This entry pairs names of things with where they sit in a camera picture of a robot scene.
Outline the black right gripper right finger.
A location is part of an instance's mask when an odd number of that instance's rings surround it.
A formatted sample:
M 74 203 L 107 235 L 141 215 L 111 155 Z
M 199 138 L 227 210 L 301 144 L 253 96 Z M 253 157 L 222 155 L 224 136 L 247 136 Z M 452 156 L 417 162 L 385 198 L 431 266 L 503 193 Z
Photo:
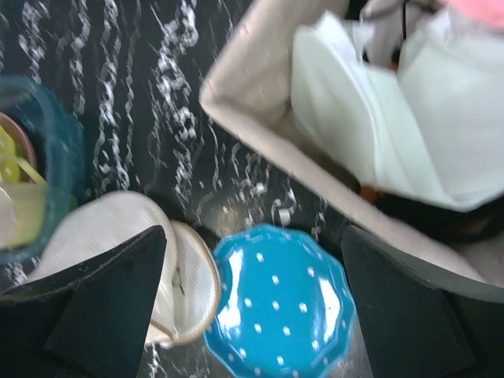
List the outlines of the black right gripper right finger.
M 343 262 L 375 377 L 501 377 L 503 289 L 348 226 Z

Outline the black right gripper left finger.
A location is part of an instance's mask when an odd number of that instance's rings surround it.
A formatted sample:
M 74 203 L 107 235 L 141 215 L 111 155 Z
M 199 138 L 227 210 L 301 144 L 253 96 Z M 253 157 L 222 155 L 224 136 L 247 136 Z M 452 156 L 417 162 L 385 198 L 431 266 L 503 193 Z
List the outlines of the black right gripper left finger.
M 1 296 L 3 377 L 134 377 L 166 238 L 159 225 Z

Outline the white mesh laundry bag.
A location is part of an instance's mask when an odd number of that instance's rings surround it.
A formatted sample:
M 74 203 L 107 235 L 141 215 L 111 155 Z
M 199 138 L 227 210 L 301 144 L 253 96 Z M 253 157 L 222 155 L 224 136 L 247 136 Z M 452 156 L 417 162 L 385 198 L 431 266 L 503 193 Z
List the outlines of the white mesh laundry bag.
M 153 225 L 164 230 L 166 248 L 145 343 L 167 348 L 191 343 L 217 311 L 221 282 L 215 261 L 193 228 L 168 219 L 159 205 L 140 193 L 114 191 L 71 212 L 27 280 L 45 278 L 105 253 Z

